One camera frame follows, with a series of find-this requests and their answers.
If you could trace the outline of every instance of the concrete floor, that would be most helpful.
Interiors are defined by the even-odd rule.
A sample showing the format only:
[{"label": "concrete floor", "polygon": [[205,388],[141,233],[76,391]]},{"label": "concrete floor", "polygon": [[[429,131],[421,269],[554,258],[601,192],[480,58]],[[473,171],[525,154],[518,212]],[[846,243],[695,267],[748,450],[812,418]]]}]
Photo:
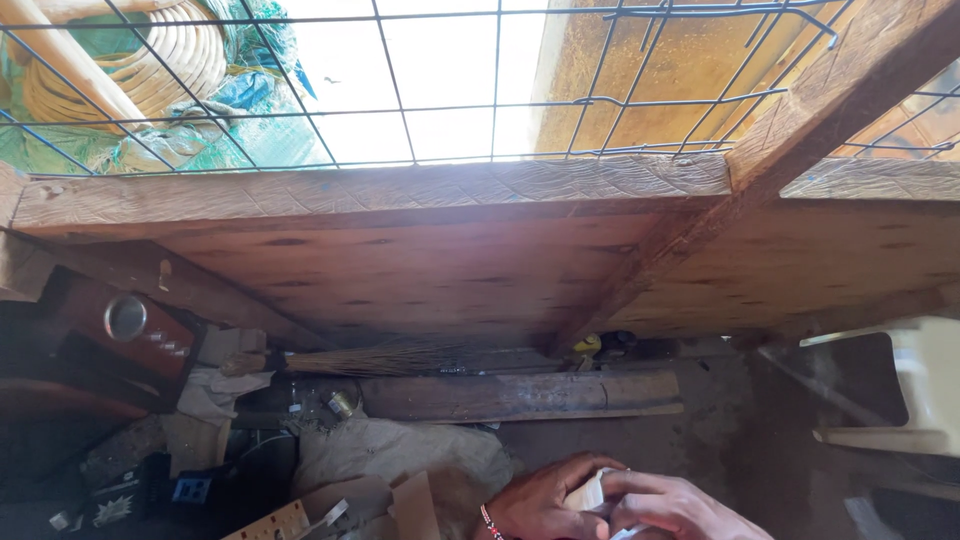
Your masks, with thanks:
[{"label": "concrete floor", "polygon": [[759,361],[675,369],[683,414],[514,422],[499,437],[530,469],[589,450],[632,469],[684,477],[778,540],[856,538],[843,499],[857,451],[817,443],[818,399]]}]

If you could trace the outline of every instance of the wire mesh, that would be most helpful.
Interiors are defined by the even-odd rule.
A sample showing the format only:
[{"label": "wire mesh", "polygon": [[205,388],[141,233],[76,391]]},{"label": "wire mesh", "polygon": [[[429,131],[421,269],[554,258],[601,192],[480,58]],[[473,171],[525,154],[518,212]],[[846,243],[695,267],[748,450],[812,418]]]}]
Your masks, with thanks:
[{"label": "wire mesh", "polygon": [[[32,118],[14,118],[11,113],[7,111],[0,110],[0,116],[3,117],[3,120],[6,120],[6,123],[0,123],[0,129],[7,130],[21,130],[24,133],[24,136],[35,137],[39,142],[45,146],[54,149],[66,160],[74,163],[80,167],[84,174],[62,174],[55,171],[30,171],[38,176],[91,176],[91,175],[121,175],[121,174],[131,174],[131,173],[103,173],[96,172],[88,164],[82,163],[81,160],[78,160],[77,157],[71,156],[64,149],[60,148],[59,145],[54,142],[45,139],[43,136],[38,134],[34,128],[36,127],[47,127],[47,126],[61,126],[61,127],[91,127],[91,126],[104,126],[112,125],[119,128],[124,132],[134,143],[138,143],[143,146],[148,152],[152,153],[160,161],[166,164],[169,170],[162,172],[141,172],[133,173],[137,175],[149,175],[149,174],[171,174],[171,173],[203,173],[203,172],[226,172],[226,171],[257,171],[257,170],[295,170],[295,169],[311,169],[311,168],[331,168],[331,167],[345,167],[345,166],[388,166],[388,165],[403,165],[403,164],[418,164],[418,163],[430,163],[435,161],[455,161],[455,160],[521,160],[521,159],[537,159],[537,158],[555,158],[555,159],[570,159],[570,158],[603,158],[609,156],[620,156],[620,155],[637,155],[637,154],[663,154],[671,156],[681,156],[689,154],[701,154],[701,153],[715,153],[715,152],[724,152],[732,148],[732,145],[735,143],[735,140],[732,140],[731,137],[737,132],[745,123],[749,122],[752,113],[760,107],[761,103],[768,99],[770,96],[778,94],[780,92],[786,91],[786,88],[781,87],[784,77],[791,72],[805,56],[815,54],[819,52],[820,48],[823,46],[831,47],[834,41],[837,39],[837,34],[833,30],[833,25],[840,19],[844,11],[851,5],[854,0],[773,0],[773,1],[755,1],[755,2],[744,2],[743,0],[735,0],[728,3],[715,3],[715,4],[703,4],[703,3],[680,3],[675,0],[661,0],[656,4],[645,5],[645,6],[629,6],[625,5],[624,0],[619,0],[615,5],[608,7],[571,7],[571,8],[543,8],[536,10],[506,10],[504,9],[503,0],[498,0],[496,3],[497,9],[492,11],[475,11],[475,12],[430,12],[430,13],[401,13],[401,14],[383,14],[377,6],[376,0],[371,0],[372,5],[372,15],[356,15],[356,16],[335,16],[335,17],[262,17],[257,18],[253,15],[253,11],[247,3],[247,0],[238,0],[241,3],[244,12],[247,14],[246,18],[233,18],[233,19],[213,19],[213,20],[150,20],[150,21],[141,21],[141,20],[132,20],[129,17],[126,17],[123,13],[116,8],[115,5],[110,0],[105,0],[105,2],[110,6],[111,10],[115,12],[119,17],[121,22],[91,22],[89,19],[80,19],[74,20],[66,23],[51,23],[51,24],[8,24],[0,25],[0,31],[7,37],[21,47],[23,47],[28,53],[30,53],[33,58],[37,61],[42,62],[48,69],[51,69],[55,74],[68,86],[70,86],[74,91],[81,95],[86,102],[90,103],[96,108],[96,105],[92,100],[87,98],[80,92],[75,86],[73,86],[64,76],[60,73],[57,73],[53,67],[46,62],[39,54],[26,46],[26,43],[22,41],[17,36],[17,31],[25,30],[36,30],[36,29],[66,29],[66,30],[105,30],[105,29],[126,29],[133,33],[136,38],[148,49],[148,52],[156,57],[159,60],[161,67],[166,70],[178,85],[180,85],[183,90],[187,93],[190,99],[196,103],[203,110],[203,114],[192,115],[191,120],[200,121],[200,120],[212,120],[213,123],[223,132],[223,134],[229,139],[229,141],[237,148],[237,150],[242,153],[246,158],[249,165],[244,166],[231,166],[231,167],[217,167],[217,168],[200,168],[200,169],[189,169],[186,167],[177,168],[173,164],[167,162],[162,156],[157,154],[153,149],[151,149],[147,144],[144,144],[138,134],[130,129],[128,129],[128,124],[136,124],[141,122],[142,119],[135,118],[112,118],[106,114],[103,110],[98,111],[103,116],[102,120],[71,120],[71,121],[39,121]],[[828,18],[828,20],[821,21],[816,16],[810,14],[808,11],[811,8],[822,7],[827,4],[838,5],[839,8],[833,12],[833,15]],[[595,69],[593,70],[593,77],[588,86],[588,91],[586,95],[576,99],[568,99],[562,101],[540,101],[532,103],[500,103],[498,100],[498,89],[500,87],[501,79],[501,57],[505,54],[510,54],[509,51],[501,51],[501,23],[505,17],[510,17],[513,15],[529,15],[529,14],[543,14],[545,16],[549,15],[567,15],[570,17],[600,17],[603,21],[606,21],[606,37],[604,38],[604,46],[599,54],[599,58],[596,62]],[[664,27],[669,21],[672,20],[681,20],[681,19],[699,19],[699,18],[710,18],[717,19],[722,17],[743,17],[751,16],[757,17],[759,15],[759,21],[756,24],[756,27],[753,31],[746,36],[743,48],[746,51],[742,63],[739,68],[736,69],[729,78],[729,81],[724,86],[723,90],[719,95],[715,97],[704,96],[697,99],[678,99],[678,100],[658,100],[658,101],[643,101],[643,100],[634,100],[637,90],[643,87],[644,77],[649,73],[650,60],[655,54],[655,51],[659,50],[660,39],[663,33]],[[493,63],[493,94],[492,99],[489,103],[485,104],[468,104],[468,105],[452,105],[452,106],[434,106],[434,107],[404,107],[404,96],[401,92],[401,87],[397,83],[397,74],[395,73],[395,65],[391,59],[391,47],[389,40],[387,39],[386,34],[384,33],[383,23],[384,21],[391,20],[400,20],[400,19],[417,19],[417,18],[430,18],[430,19],[440,19],[440,20],[450,20],[455,17],[475,17],[475,16],[491,16],[496,19],[496,38],[495,42],[491,43],[489,46],[494,51],[494,63]],[[642,38],[642,43],[639,48],[639,53],[642,54],[638,65],[636,66],[636,75],[633,77],[632,83],[629,87],[623,88],[623,92],[620,95],[625,95],[624,100],[618,100],[609,95],[594,95],[596,88],[598,86],[598,81],[600,80],[601,73],[605,66],[605,61],[608,56],[608,52],[611,48],[611,43],[614,41],[617,36],[617,22],[626,18],[646,18],[649,19],[649,22],[646,26],[646,32]],[[800,47],[797,53],[792,57],[790,63],[784,67],[780,72],[779,76],[776,77],[773,82],[768,85],[765,89],[759,89],[747,93],[739,93],[734,95],[728,95],[731,93],[731,89],[734,87],[734,84],[737,83],[738,78],[741,77],[744,69],[754,58],[757,50],[761,47],[764,41],[774,32],[774,29],[781,24],[781,22],[790,17],[799,17],[804,25],[810,25],[815,27],[817,32],[813,38],[803,47]],[[274,50],[274,47],[271,45],[271,42],[266,39],[263,34],[262,27],[265,25],[275,25],[275,24],[300,24],[300,23],[340,23],[340,22],[351,22],[351,21],[373,21],[376,23],[377,29],[379,31],[379,37],[383,46],[383,55],[386,60],[386,64],[389,68],[390,80],[393,85],[393,91],[396,95],[397,107],[395,108],[369,108],[369,109],[360,109],[360,110],[311,110],[306,106],[306,104],[299,98],[298,89],[295,87],[294,82],[291,80],[290,73],[287,72],[287,69],[283,68],[283,64],[278,57],[277,51]],[[203,26],[203,25],[219,25],[221,27],[226,27],[229,25],[252,25],[255,30],[259,33],[263,44],[266,46],[267,54],[273,59],[273,62],[280,66],[278,70],[280,73],[281,82],[287,86],[289,91],[296,98],[298,103],[299,110],[296,111],[285,111],[285,112],[266,112],[266,113],[244,113],[244,114],[229,114],[229,113],[219,113],[214,112],[209,109],[203,102],[199,99],[194,92],[190,90],[188,84],[185,83],[175,71],[171,68],[167,62],[163,61],[163,58],[150,47],[147,42],[147,39],[143,36],[142,31],[150,30],[153,27],[159,26]],[[678,61],[692,61],[692,59],[678,59]],[[950,100],[954,97],[960,97],[960,93],[955,93],[960,90],[960,85],[953,87],[947,92],[934,92],[934,91],[918,91],[917,95],[929,98],[935,98],[936,103],[928,106],[927,108],[918,111],[914,117],[911,117],[910,120],[904,122],[902,125],[897,126],[893,130],[890,130],[889,133],[876,137],[875,140],[870,141],[869,143],[863,142],[852,142],[849,143],[852,146],[859,147],[858,153],[870,149],[882,149],[882,148],[906,148],[908,150],[917,151],[917,152],[926,152],[927,158],[936,157],[946,150],[951,150],[953,148],[954,142],[952,141],[942,141],[933,145],[925,146],[911,146],[911,145],[902,145],[902,144],[890,144],[889,138],[891,135],[894,135],[897,129],[902,128],[909,124],[910,121],[920,117],[921,115],[928,113],[930,110],[934,110],[938,104],[942,103],[944,100]],[[582,125],[584,123],[585,116],[587,115],[590,108],[596,107],[600,103],[612,104],[617,108],[615,118],[610,125],[609,131],[607,132],[606,137],[603,140],[603,143],[597,146],[596,148],[587,148],[587,149],[575,149],[576,142],[578,140],[578,135],[580,135]],[[733,114],[738,115],[737,120],[724,124],[724,127],[729,126],[729,128],[721,136],[712,136],[709,140],[695,140],[695,135],[698,128],[704,123],[705,119],[717,108],[723,105],[728,104],[739,104]],[[614,135],[617,133],[617,129],[622,125],[622,118],[624,114],[629,110],[634,110],[637,108],[650,108],[650,107],[662,107],[662,108],[681,108],[688,106],[707,106],[705,112],[699,116],[699,118],[693,122],[686,132],[686,136],[680,140],[675,141],[651,141],[651,142],[640,142],[639,144],[624,145],[624,146],[612,146],[612,141],[614,140]],[[557,149],[556,151],[550,152],[526,152],[526,153],[496,153],[496,138],[497,138],[497,113],[511,108],[574,108],[575,110],[579,109],[579,118],[573,127],[572,131],[569,134],[569,143],[567,144],[565,150]],[[454,157],[443,157],[443,158],[418,158],[417,153],[415,152],[415,140],[414,136],[411,134],[411,129],[408,126],[407,114],[411,112],[426,112],[426,111],[439,111],[439,110],[490,110],[492,115],[492,129],[491,129],[491,140],[490,140],[490,152],[485,155],[477,155],[474,152],[464,152],[463,155],[454,156]],[[344,114],[375,114],[375,113],[398,113],[402,119],[403,132],[406,136],[406,142],[410,151],[410,158],[408,160],[337,160],[333,153],[330,151],[330,147],[327,143],[327,140],[324,139],[324,135],[318,123],[315,121],[320,117],[325,116],[336,116]],[[314,162],[304,162],[297,163],[286,166],[272,166],[272,165],[263,165],[254,162],[254,159],[244,148],[243,144],[233,136],[231,133],[232,128],[228,128],[221,123],[223,120],[234,121],[234,122],[244,122],[251,119],[264,119],[264,118],[286,118],[286,117],[302,117],[305,118],[311,128],[313,135],[317,139],[323,149],[324,153],[329,157],[329,161],[314,161]],[[182,120],[180,116],[160,116],[152,117],[150,120],[155,123],[164,123],[164,122],[175,122]]]}]

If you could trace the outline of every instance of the green net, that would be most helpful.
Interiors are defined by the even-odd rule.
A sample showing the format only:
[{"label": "green net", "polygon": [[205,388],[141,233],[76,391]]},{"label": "green net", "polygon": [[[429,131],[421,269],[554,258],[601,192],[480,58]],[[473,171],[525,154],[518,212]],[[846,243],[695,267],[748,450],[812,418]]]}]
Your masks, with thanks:
[{"label": "green net", "polygon": [[[219,19],[246,19],[247,11],[239,1],[198,0]],[[286,11],[274,0],[248,0],[254,18],[283,18]],[[149,20],[145,13],[127,13],[132,21]],[[82,22],[119,22],[114,15],[81,19]],[[316,110],[309,83],[298,62],[294,30],[287,24],[261,24],[260,32],[252,24],[226,25],[224,46],[227,54],[227,76],[218,90],[204,101],[209,110],[229,114],[271,114],[302,112],[294,96],[297,92],[308,110]],[[93,58],[118,53],[132,53],[141,46],[136,36],[127,29],[73,29],[71,35]],[[0,109],[20,121],[34,119],[23,104],[22,81],[24,68],[8,54],[10,39],[0,41],[0,70],[8,92],[0,92]],[[280,70],[293,82],[294,90],[286,84]],[[135,135],[143,144],[129,137],[85,127],[33,126],[37,135],[63,152],[100,172],[160,172],[169,167],[158,160],[149,146],[178,170],[204,170],[251,167],[248,160],[229,137],[211,120],[191,120],[190,115],[204,114],[193,102],[169,104],[164,116],[180,116],[180,122],[155,123],[152,129]],[[328,163],[324,150],[309,120],[303,116],[245,118],[220,120],[237,143],[242,146],[257,166],[278,167],[312,163]],[[70,162],[42,141],[15,126],[0,123],[0,160],[33,173],[84,174],[81,167]]]}]

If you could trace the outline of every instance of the hand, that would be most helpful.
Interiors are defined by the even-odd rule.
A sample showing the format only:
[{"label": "hand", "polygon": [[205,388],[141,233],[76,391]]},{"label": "hand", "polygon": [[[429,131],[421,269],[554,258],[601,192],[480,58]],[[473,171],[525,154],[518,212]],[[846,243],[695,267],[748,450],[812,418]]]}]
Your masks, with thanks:
[{"label": "hand", "polygon": [[[566,494],[580,487],[603,467],[626,469],[609,457],[575,454],[531,475],[514,479],[487,503],[487,512],[505,538],[608,540],[610,531],[603,519],[563,507]],[[492,540],[482,521],[474,538]]]},{"label": "hand", "polygon": [[642,523],[677,540],[773,540],[685,479],[624,471],[605,474],[600,484],[605,499],[622,496],[611,514],[612,531]]}]

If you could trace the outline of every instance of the red beaded bracelet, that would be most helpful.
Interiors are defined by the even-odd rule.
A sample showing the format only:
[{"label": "red beaded bracelet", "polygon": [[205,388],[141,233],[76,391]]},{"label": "red beaded bracelet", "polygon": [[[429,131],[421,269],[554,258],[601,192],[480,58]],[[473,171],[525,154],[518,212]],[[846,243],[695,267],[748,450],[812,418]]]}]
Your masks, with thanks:
[{"label": "red beaded bracelet", "polygon": [[496,525],[493,524],[493,520],[490,519],[490,514],[487,513],[487,506],[485,504],[480,504],[480,513],[483,514],[483,521],[487,524],[487,528],[490,530],[490,534],[493,535],[493,538],[496,540],[504,540],[503,535],[500,534],[500,531],[496,528]]}]

